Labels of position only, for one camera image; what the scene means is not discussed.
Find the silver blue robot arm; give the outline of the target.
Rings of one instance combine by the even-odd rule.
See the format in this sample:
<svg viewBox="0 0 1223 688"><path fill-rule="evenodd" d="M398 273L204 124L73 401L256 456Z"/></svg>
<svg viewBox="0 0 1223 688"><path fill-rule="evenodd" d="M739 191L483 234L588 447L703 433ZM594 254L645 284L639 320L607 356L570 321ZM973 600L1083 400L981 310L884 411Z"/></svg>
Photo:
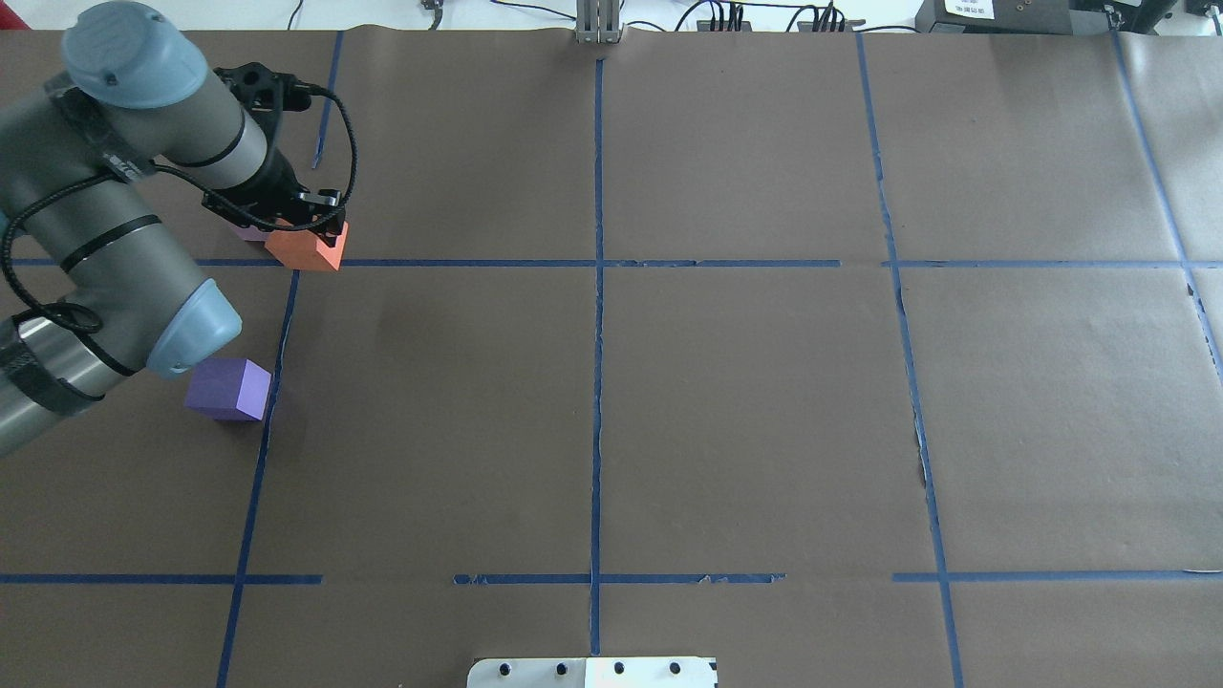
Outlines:
<svg viewBox="0 0 1223 688"><path fill-rule="evenodd" d="M241 331L139 182L172 176L224 221L335 244L357 174L309 191L279 152L284 114L333 90L258 62L213 68L152 6L92 6L60 53L60 75L2 109L2 282L23 306L2 319L4 455Z"/></svg>

